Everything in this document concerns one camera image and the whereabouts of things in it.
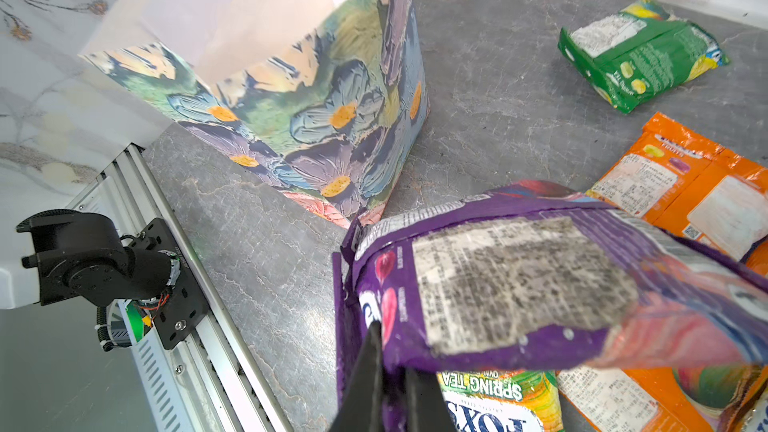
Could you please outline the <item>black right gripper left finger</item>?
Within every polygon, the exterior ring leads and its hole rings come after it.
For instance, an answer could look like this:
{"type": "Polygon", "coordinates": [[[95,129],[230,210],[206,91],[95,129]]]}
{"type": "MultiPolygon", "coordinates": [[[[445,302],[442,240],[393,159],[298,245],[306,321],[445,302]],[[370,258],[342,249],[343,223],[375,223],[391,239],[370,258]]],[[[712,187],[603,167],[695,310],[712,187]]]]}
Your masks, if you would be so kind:
{"type": "Polygon", "coordinates": [[[351,379],[330,431],[383,431],[381,323],[373,321],[357,356],[351,379]]]}

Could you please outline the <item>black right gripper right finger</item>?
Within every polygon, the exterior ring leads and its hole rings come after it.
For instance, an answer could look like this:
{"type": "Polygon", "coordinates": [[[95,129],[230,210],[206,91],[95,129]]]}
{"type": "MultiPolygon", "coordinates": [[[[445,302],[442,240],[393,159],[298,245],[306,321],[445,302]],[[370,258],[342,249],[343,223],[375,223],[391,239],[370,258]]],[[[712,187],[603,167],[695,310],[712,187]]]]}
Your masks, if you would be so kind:
{"type": "Polygon", "coordinates": [[[456,432],[437,375],[408,368],[405,371],[408,432],[456,432]]]}

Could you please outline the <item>green Fox's candy bag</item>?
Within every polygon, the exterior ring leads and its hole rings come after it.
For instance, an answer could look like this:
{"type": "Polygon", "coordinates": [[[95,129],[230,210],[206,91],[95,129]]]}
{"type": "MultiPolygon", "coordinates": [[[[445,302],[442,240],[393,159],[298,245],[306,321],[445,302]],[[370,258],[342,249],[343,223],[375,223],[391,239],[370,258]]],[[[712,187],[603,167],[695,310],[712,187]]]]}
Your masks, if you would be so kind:
{"type": "Polygon", "coordinates": [[[440,372],[443,398],[454,426],[470,432],[562,431],[552,371],[440,372]]]}

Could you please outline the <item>purple Fox's candy bag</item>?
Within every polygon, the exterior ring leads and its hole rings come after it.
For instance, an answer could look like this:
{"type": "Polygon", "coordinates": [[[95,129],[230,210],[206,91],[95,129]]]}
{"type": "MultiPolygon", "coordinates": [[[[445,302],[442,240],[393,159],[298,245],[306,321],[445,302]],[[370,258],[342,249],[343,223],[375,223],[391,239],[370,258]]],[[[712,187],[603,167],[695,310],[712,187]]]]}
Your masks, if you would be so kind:
{"type": "Polygon", "coordinates": [[[763,365],[767,281],[707,246],[550,182],[375,224],[332,256],[339,407],[381,323],[383,431],[405,371],[763,365]]]}

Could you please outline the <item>floral white paper bag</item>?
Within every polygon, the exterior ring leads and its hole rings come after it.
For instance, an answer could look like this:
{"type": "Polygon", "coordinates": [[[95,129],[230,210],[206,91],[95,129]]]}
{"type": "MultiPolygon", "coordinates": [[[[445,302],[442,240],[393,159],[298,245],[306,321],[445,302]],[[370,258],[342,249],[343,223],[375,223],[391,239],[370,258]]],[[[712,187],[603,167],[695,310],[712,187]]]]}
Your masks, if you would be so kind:
{"type": "Polygon", "coordinates": [[[379,221],[430,111],[413,0],[117,0],[82,57],[341,227],[379,221]]]}

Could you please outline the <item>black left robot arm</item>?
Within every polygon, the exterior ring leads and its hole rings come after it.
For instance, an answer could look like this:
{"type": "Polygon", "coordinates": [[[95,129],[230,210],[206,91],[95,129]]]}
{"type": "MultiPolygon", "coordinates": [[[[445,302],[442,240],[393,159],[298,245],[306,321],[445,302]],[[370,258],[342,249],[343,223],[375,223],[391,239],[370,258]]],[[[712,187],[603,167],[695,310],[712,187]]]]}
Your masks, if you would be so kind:
{"type": "Polygon", "coordinates": [[[22,220],[16,231],[31,235],[34,253],[21,263],[38,273],[42,306],[74,297],[97,307],[157,298],[172,276],[171,256],[124,246],[112,220],[98,213],[48,210],[22,220]]]}

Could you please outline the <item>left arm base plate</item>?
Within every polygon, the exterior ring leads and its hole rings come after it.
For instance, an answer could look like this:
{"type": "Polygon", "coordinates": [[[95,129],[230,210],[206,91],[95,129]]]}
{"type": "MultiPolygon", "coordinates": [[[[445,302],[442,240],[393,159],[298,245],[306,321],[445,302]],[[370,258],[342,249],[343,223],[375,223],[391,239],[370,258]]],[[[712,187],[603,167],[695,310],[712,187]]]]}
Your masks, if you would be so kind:
{"type": "Polygon", "coordinates": [[[155,218],[149,222],[130,247],[164,253],[171,259],[169,282],[160,300],[161,305],[150,305],[148,312],[163,348],[173,350],[206,317],[210,311],[208,300],[164,219],[155,218]]]}

